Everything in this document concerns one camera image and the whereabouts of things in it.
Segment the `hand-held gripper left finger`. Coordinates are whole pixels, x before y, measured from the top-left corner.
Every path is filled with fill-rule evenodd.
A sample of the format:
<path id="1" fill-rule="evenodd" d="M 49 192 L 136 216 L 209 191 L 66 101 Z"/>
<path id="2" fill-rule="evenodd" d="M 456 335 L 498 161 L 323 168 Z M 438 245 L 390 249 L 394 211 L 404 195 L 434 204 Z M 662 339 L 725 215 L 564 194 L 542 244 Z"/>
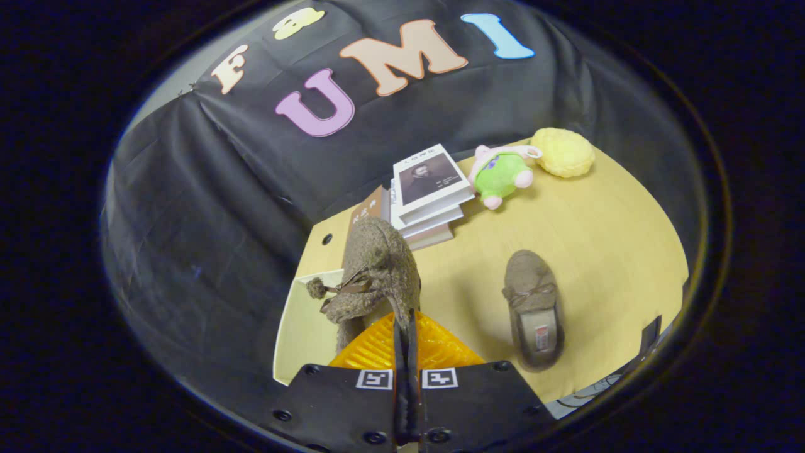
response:
<path id="1" fill-rule="evenodd" d="M 269 405 L 269 430 L 299 450 L 396 452 L 410 442 L 410 338 L 393 313 L 386 368 L 305 364 Z"/>

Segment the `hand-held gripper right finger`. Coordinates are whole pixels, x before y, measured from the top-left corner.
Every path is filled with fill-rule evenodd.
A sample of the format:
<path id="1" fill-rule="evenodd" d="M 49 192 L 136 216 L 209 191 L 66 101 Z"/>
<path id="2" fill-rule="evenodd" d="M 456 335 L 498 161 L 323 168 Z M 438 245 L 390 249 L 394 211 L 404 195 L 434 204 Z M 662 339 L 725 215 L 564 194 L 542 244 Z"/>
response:
<path id="1" fill-rule="evenodd" d="M 408 440 L 419 452 L 517 452 L 557 420 L 509 361 L 423 368 L 420 312 L 408 327 Z"/>

